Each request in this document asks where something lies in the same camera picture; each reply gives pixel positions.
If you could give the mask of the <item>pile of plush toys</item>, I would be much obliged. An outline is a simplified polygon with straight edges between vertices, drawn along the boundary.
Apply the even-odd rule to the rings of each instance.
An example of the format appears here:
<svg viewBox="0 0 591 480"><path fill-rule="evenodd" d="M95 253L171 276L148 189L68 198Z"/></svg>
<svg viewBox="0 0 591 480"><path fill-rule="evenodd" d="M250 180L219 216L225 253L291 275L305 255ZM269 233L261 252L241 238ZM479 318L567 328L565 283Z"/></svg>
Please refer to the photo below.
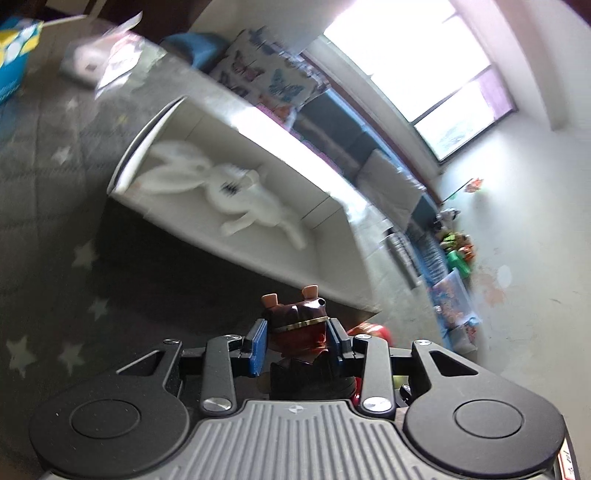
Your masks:
<svg viewBox="0 0 591 480"><path fill-rule="evenodd" d="M459 215L460 211L455 208L441 210L436 215L433 227L449 267L457 269L462 279L468 279L475 260L475 246L468 234L455 229L455 221Z"/></svg>

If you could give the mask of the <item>white plush rabbit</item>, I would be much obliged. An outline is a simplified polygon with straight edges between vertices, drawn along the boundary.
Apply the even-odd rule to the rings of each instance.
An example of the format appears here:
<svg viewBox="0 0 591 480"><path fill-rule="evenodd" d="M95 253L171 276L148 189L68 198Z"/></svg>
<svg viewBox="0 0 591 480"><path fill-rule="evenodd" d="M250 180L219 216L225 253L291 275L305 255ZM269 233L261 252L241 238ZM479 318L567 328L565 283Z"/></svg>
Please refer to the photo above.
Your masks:
<svg viewBox="0 0 591 480"><path fill-rule="evenodd" d="M151 145L148 153L162 164L136 177L135 184L141 191L174 194L202 188L214 209L236 217L221 225L222 235L233 235L256 223L280 228L297 250L307 247L300 218L263 186L256 170L215 164L204 151L186 141L159 141Z"/></svg>

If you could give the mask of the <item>brown bear figure toy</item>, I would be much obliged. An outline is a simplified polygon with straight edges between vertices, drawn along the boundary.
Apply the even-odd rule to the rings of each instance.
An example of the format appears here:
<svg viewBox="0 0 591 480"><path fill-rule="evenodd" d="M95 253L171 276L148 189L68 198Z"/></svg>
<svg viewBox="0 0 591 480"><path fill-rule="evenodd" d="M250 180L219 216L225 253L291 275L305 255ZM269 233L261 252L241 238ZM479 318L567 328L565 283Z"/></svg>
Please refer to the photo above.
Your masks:
<svg viewBox="0 0 591 480"><path fill-rule="evenodd" d="M301 289L303 299L283 304L276 293L263 295L263 319L269 328L269 347L280 354L270 364L273 400L345 398L355 388L351 379L332 371L327 346L329 316L317 285Z"/></svg>

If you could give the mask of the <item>clear plastic toy bin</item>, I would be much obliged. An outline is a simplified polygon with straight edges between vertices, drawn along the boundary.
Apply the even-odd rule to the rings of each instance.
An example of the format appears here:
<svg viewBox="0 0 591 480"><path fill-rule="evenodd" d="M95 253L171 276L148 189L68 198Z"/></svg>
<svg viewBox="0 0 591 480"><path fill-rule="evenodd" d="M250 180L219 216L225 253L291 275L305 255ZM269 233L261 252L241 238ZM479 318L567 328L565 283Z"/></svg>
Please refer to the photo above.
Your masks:
<svg viewBox="0 0 591 480"><path fill-rule="evenodd" d="M480 321L475 307L457 269L435 284L431 290L438 318L452 330Z"/></svg>

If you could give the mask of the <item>red octopus toy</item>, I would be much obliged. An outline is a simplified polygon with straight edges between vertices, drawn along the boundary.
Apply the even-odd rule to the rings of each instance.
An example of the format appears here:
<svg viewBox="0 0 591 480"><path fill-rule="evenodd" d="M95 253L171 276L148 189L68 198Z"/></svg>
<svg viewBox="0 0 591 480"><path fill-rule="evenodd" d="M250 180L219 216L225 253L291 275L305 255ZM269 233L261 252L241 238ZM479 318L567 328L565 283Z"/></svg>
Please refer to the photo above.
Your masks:
<svg viewBox="0 0 591 480"><path fill-rule="evenodd" d="M393 341L393 337L391 335L391 332L384 325L370 323L370 322L362 322L359 325L356 325L355 327L349 329L348 334L349 334L349 336L352 336L352 337L356 336L356 335L367 334L367 335L370 335L373 337L382 338L387 341L389 346L391 346L391 347L394 346L394 341ZM360 403L360 398L361 398L363 380L360 377L356 377L355 381L356 381L356 389L355 389L355 393L353 393L352 402L353 402L353 405L358 406Z"/></svg>

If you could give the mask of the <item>grey remote control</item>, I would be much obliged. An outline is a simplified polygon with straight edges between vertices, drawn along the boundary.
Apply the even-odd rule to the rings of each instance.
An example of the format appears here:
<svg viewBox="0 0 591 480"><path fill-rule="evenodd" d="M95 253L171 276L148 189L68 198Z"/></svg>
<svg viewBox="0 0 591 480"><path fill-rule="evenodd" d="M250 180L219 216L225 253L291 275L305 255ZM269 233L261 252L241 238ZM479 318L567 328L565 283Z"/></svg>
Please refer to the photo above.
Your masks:
<svg viewBox="0 0 591 480"><path fill-rule="evenodd" d="M385 234L385 244L409 288L417 288L420 285L421 272L412 253L408 250L404 238L398 232L390 229Z"/></svg>

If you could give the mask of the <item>blue yellow dotted box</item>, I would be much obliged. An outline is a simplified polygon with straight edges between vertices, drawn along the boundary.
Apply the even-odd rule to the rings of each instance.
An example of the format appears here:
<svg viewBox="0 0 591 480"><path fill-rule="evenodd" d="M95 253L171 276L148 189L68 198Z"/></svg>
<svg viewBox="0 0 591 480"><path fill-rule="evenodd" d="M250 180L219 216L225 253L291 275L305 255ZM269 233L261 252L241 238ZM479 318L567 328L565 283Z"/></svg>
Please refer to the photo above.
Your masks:
<svg viewBox="0 0 591 480"><path fill-rule="evenodd" d="M0 103L20 87L29 54L38 46L43 21L10 17L1 24Z"/></svg>

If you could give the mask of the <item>grey quilted star tablecloth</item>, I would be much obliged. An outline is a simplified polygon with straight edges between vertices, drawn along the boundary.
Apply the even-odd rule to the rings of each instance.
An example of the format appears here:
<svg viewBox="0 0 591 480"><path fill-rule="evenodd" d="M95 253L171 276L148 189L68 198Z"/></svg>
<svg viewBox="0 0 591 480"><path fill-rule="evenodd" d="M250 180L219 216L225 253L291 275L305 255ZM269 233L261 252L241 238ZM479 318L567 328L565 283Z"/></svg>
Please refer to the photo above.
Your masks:
<svg viewBox="0 0 591 480"><path fill-rule="evenodd" d="M84 18L44 27L19 91L1 108L1 475L35 479L35 407L162 338L197 344L242 333L259 296L297 290L151 229L107 202L140 129L188 96L344 205L375 298L401 346L442 338L425 287L409 289L384 246L387 220L303 143L175 56L146 43L121 86L101 95L61 74L67 45L106 29Z"/></svg>

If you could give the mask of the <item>grey cushion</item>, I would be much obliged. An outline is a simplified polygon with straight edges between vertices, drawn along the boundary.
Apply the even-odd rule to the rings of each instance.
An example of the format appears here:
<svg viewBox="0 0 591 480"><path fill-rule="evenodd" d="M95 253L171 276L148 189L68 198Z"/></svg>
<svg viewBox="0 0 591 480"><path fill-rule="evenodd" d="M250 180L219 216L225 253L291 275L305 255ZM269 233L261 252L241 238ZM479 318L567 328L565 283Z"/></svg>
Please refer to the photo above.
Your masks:
<svg viewBox="0 0 591 480"><path fill-rule="evenodd" d="M382 150L370 153L356 177L356 188L391 222L405 231L426 187Z"/></svg>

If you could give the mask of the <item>white tissue pack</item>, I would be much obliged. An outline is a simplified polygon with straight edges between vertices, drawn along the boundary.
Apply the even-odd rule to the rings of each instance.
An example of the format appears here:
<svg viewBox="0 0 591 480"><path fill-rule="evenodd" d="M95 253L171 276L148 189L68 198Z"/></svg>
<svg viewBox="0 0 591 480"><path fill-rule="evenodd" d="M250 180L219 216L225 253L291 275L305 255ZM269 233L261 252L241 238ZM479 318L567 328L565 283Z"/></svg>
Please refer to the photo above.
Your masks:
<svg viewBox="0 0 591 480"><path fill-rule="evenodd" d="M137 66L144 40L132 29L142 12L100 36L72 41L66 47L59 72L98 98L105 91L124 84Z"/></svg>

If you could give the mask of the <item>butterfly print pillow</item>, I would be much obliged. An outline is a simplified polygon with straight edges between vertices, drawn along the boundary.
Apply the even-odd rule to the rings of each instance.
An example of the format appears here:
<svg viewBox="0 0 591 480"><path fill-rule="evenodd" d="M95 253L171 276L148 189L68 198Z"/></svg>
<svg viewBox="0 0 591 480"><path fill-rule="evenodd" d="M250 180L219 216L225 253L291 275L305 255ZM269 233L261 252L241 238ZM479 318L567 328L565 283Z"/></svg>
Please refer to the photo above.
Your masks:
<svg viewBox="0 0 591 480"><path fill-rule="evenodd" d="M242 30L209 76L287 129L305 104L329 88L320 71L273 41L263 27Z"/></svg>

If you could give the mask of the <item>blue sofa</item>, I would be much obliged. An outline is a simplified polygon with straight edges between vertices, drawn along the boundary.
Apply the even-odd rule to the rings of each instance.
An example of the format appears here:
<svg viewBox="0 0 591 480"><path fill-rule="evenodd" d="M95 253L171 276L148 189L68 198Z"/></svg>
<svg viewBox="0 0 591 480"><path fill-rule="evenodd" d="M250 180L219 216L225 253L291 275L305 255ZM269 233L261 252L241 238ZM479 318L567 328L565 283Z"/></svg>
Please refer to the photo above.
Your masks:
<svg viewBox="0 0 591 480"><path fill-rule="evenodd" d="M209 75L232 42L214 33L186 32L164 38L161 45L193 68ZM390 147L385 137L370 126L331 85L325 93L301 108L290 128L283 129L314 151L353 186L356 186L360 169L375 149L382 150L393 163L423 184ZM438 207L426 188L408 227L428 230L433 226L437 214Z"/></svg>

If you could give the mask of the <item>grey cardboard tray box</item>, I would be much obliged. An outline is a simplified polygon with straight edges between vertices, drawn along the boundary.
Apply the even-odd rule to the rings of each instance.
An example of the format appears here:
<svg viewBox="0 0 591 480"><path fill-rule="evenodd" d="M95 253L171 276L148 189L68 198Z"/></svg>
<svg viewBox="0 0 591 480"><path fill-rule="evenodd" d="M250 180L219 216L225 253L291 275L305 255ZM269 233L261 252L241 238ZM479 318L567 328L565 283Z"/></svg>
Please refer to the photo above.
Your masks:
<svg viewBox="0 0 591 480"><path fill-rule="evenodd" d="M379 310L356 225L368 204L256 112L221 119L187 97L133 139L107 188L176 238L253 272L371 314Z"/></svg>

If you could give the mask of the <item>window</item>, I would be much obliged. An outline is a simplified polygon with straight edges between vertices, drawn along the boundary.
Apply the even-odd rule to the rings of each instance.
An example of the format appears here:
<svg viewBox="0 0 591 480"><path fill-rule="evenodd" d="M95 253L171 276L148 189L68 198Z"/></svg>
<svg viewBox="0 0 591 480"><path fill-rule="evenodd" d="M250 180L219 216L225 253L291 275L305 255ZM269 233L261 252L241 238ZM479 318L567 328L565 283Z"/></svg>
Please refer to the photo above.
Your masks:
<svg viewBox="0 0 591 480"><path fill-rule="evenodd" d="M324 35L440 163L514 109L489 55L450 1L356 1Z"/></svg>

